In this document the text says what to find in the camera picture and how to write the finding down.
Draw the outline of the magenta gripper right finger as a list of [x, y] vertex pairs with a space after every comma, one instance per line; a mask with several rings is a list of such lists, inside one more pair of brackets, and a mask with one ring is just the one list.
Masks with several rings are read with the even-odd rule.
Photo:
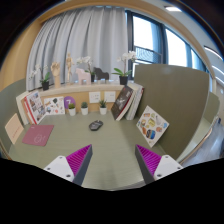
[[169, 155], [160, 156], [138, 144], [135, 145], [135, 156], [146, 184], [182, 169], [182, 166]]

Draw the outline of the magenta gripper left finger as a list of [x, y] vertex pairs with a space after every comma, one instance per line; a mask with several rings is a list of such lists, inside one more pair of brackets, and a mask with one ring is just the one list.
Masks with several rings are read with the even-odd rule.
[[81, 186], [92, 154], [92, 145], [87, 145], [67, 157], [56, 157], [44, 170]]

